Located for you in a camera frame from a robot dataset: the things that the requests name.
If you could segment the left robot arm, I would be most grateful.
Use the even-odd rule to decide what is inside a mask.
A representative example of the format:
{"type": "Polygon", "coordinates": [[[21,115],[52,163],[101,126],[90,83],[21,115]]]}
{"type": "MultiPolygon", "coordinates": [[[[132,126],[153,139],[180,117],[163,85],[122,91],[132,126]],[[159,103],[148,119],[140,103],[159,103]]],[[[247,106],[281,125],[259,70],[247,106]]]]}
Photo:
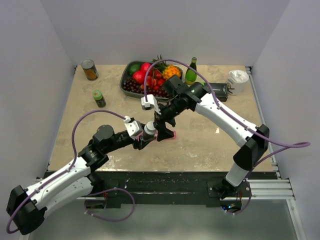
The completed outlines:
{"type": "Polygon", "coordinates": [[[118,133],[110,125],[100,126],[88,145],[60,170],[26,188],[21,185],[13,188],[6,207],[10,216],[7,233],[28,235],[46,216],[72,200],[99,196],[104,184],[94,173],[109,160],[108,153],[129,145],[142,150],[157,137],[152,121],[142,124],[130,118],[124,125],[125,130],[118,133]]]}

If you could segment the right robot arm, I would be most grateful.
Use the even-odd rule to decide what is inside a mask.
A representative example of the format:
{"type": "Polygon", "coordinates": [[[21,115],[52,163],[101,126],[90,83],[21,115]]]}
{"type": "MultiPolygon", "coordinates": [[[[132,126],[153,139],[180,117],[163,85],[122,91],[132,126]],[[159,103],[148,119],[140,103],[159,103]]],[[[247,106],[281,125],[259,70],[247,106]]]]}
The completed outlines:
{"type": "Polygon", "coordinates": [[[239,146],[238,152],[233,156],[234,163],[222,182],[223,192],[227,196],[235,196],[241,190],[241,182],[268,150],[266,139],[270,135],[269,128],[264,124],[256,126],[220,101],[214,100],[210,88],[201,83],[188,86],[175,75],[167,80],[162,88],[172,99],[167,105],[160,105],[159,112],[154,114],[157,140],[173,137],[173,131],[169,130],[166,124],[175,126],[175,117],[185,110],[192,110],[212,121],[239,146]]]}

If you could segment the white-capped pill bottle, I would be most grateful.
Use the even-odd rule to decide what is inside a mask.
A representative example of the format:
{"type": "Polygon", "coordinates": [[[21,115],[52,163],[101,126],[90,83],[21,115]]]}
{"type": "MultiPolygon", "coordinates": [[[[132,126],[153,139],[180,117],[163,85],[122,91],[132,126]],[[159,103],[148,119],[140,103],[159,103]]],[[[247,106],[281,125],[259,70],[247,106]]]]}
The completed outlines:
{"type": "Polygon", "coordinates": [[[142,138],[144,141],[152,139],[156,136],[157,129],[154,127],[154,122],[149,121],[144,127],[142,132],[142,138]]]}

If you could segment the pink weekly pill organizer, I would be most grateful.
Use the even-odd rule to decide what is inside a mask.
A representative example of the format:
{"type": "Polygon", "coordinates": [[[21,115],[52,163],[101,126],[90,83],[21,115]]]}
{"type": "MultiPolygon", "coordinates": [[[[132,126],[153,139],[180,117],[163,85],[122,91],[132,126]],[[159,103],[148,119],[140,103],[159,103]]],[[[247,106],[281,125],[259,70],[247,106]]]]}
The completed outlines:
{"type": "MultiPolygon", "coordinates": [[[[158,134],[156,133],[155,135],[154,135],[154,137],[155,137],[155,139],[157,140],[158,139],[158,134]]],[[[166,140],[173,140],[173,139],[175,139],[177,137],[177,133],[176,133],[176,131],[174,130],[173,131],[173,137],[170,137],[170,138],[166,138],[166,140]]],[[[138,136],[137,136],[137,140],[139,141],[140,139],[142,139],[143,138],[143,133],[140,133],[138,136]]]]}

